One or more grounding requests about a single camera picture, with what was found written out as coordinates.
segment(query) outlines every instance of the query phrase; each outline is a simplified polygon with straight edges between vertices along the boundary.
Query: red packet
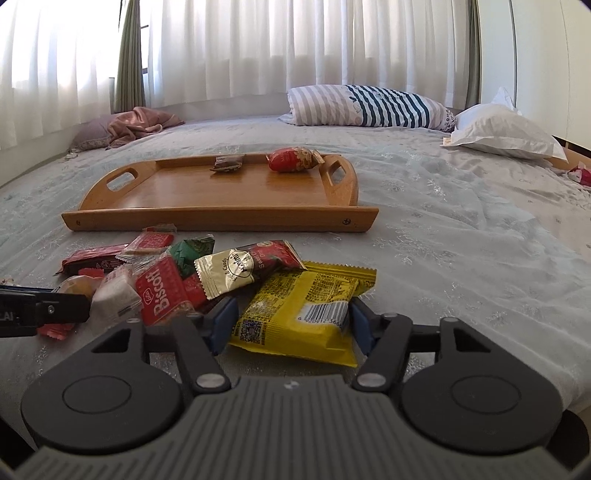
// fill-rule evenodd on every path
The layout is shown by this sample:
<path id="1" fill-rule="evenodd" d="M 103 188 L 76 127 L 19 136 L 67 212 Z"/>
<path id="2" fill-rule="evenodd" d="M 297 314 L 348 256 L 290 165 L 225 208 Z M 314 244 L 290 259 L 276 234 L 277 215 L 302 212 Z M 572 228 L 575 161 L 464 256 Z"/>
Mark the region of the red packet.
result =
<path id="1" fill-rule="evenodd" d="M 183 280 L 183 285 L 185 292 L 187 292 L 187 297 L 189 297 L 189 301 L 193 308 L 198 309 L 202 305 L 207 303 L 207 297 L 205 296 L 205 291 L 199 281 L 199 277 L 196 273 L 187 277 Z"/>
<path id="2" fill-rule="evenodd" d="M 141 232 L 125 248 L 125 254 L 157 254 L 173 243 L 174 235 L 168 232 Z"/>
<path id="3" fill-rule="evenodd" d="M 75 323 L 46 323 L 37 329 L 37 333 L 56 340 L 65 340 L 75 326 Z"/>
<path id="4" fill-rule="evenodd" d="M 567 175 L 572 181 L 585 187 L 591 187 L 591 170 L 583 162 L 579 162 L 579 165 L 568 172 Z"/>
<path id="5" fill-rule="evenodd" d="M 146 325 L 167 320 L 180 310 L 193 310 L 177 264 L 168 254 L 148 265 L 137 277 L 135 289 L 142 298 L 142 319 Z"/>
<path id="6" fill-rule="evenodd" d="M 57 274 L 78 275 L 78 271 L 82 268 L 101 268 L 106 272 L 110 272 L 123 265 L 123 262 L 116 258 L 116 255 L 119 255 L 125 247 L 127 247 L 127 244 L 76 250 L 69 257 L 62 260 L 61 268 Z"/>

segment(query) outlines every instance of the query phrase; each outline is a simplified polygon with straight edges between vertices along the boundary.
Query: window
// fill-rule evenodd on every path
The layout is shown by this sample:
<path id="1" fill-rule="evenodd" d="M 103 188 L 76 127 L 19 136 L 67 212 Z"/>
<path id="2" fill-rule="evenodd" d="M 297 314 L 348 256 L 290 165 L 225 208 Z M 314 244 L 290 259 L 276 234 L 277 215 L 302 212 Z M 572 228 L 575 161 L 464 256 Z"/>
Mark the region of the window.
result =
<path id="1" fill-rule="evenodd" d="M 150 12 L 152 0 L 139 2 L 140 43 L 142 49 L 142 73 L 148 73 L 148 45 L 150 41 Z"/>

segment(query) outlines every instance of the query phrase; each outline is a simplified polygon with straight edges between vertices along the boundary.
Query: gold candy wrapper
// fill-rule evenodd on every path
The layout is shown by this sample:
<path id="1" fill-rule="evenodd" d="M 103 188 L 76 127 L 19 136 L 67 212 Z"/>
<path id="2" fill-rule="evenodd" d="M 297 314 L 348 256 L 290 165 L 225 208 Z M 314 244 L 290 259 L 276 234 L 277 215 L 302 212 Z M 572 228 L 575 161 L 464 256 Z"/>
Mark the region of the gold candy wrapper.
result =
<path id="1" fill-rule="evenodd" d="M 279 271 L 246 308 L 230 344 L 251 352 L 356 367 L 348 304 L 375 284 L 376 270 L 303 262 L 305 271 Z"/>

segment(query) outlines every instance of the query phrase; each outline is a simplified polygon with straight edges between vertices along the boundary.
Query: sheer curtain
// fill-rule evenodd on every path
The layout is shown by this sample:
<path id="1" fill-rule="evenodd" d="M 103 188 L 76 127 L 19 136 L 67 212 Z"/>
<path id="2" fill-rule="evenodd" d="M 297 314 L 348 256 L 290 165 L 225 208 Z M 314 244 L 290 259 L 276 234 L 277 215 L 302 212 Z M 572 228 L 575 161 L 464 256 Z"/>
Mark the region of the sheer curtain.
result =
<path id="1" fill-rule="evenodd" d="M 142 0 L 151 9 L 148 101 L 160 107 L 356 83 L 463 108 L 467 2 Z"/>
<path id="2" fill-rule="evenodd" d="M 118 16 L 119 0 L 0 7 L 0 150 L 110 113 Z"/>

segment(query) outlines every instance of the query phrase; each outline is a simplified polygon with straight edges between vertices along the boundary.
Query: candy wrapper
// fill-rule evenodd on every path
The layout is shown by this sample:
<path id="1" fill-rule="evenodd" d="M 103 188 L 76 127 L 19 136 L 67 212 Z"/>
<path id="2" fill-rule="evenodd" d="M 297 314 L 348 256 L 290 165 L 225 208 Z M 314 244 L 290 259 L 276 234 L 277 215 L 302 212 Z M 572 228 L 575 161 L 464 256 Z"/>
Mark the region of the candy wrapper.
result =
<path id="1" fill-rule="evenodd" d="M 263 280 L 275 270 L 305 270 L 289 242 L 274 240 L 232 248 L 195 260 L 195 269 L 208 300 Z"/>
<path id="2" fill-rule="evenodd" d="M 64 280 L 54 291 L 56 293 L 75 293 L 78 295 L 84 295 L 90 300 L 101 282 L 101 278 L 78 275 Z M 37 329 L 37 333 L 57 340 L 64 340 L 75 326 L 75 323 L 46 323 Z"/>
<path id="3" fill-rule="evenodd" d="M 244 155 L 226 155 L 224 157 L 216 157 L 216 162 L 211 171 L 230 172 L 239 170 L 242 167 Z"/>
<path id="4" fill-rule="evenodd" d="M 82 268 L 101 268 L 106 272 L 110 272 L 123 265 L 124 262 L 118 259 L 117 255 L 127 246 L 127 244 L 123 244 L 76 250 L 69 257 L 62 260 L 61 268 L 56 275 L 60 273 L 78 275 L 79 270 Z"/>
<path id="5" fill-rule="evenodd" d="M 195 260 L 213 253 L 215 242 L 213 235 L 207 235 L 202 238 L 181 240 L 169 247 L 168 253 L 172 255 L 174 261 L 177 263 L 178 271 L 181 274 L 182 279 L 185 279 L 196 272 Z"/>
<path id="6" fill-rule="evenodd" d="M 307 271 L 280 271 L 263 283 L 236 323 L 230 344 L 356 367 L 348 305 L 375 284 L 376 271 L 304 262 Z"/>
<path id="7" fill-rule="evenodd" d="M 583 162 L 579 162 L 579 165 L 568 172 L 567 175 L 572 181 L 580 183 L 584 187 L 591 187 L 591 169 L 587 168 L 587 165 Z"/>
<path id="8" fill-rule="evenodd" d="M 295 172 L 314 168 L 324 163 L 324 158 L 316 150 L 304 147 L 290 147 L 275 150 L 267 155 L 269 168 L 279 172 Z"/>
<path id="9" fill-rule="evenodd" d="M 174 225 L 156 225 L 145 228 L 133 242 L 117 255 L 117 258 L 127 263 L 133 263 L 159 255 L 173 243 L 175 233 Z"/>
<path id="10" fill-rule="evenodd" d="M 130 265 L 122 265 L 109 273 L 92 297 L 90 318 L 94 322 L 111 324 L 139 315 L 142 300 L 134 284 Z"/>
<path id="11" fill-rule="evenodd" d="M 164 253 L 136 273 L 135 290 L 142 300 L 146 325 L 170 320 L 180 312 L 194 311 L 174 258 Z"/>

